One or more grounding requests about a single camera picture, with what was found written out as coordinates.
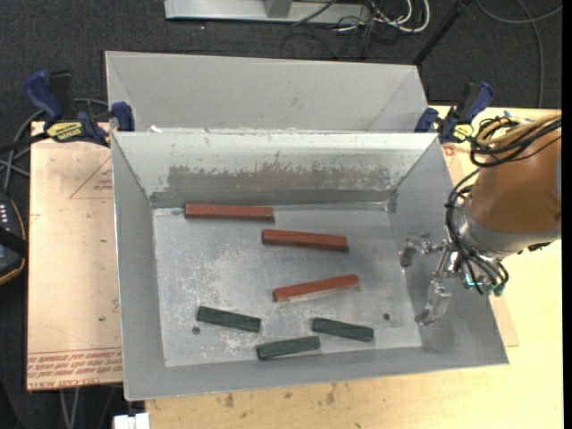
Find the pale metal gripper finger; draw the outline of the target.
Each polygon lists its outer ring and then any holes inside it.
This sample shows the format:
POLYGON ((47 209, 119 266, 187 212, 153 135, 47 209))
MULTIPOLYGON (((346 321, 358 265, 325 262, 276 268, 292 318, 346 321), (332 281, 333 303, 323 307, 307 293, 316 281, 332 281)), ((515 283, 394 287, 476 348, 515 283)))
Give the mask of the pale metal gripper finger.
POLYGON ((429 234, 408 235, 400 251, 400 265, 410 267, 415 254, 429 255, 442 250, 440 241, 433 241, 429 234))
POLYGON ((446 289, 445 284, 439 280, 432 280, 429 283, 426 294, 425 307, 422 312, 415 317, 419 326, 428 326, 443 318, 451 300, 451 293, 446 289))

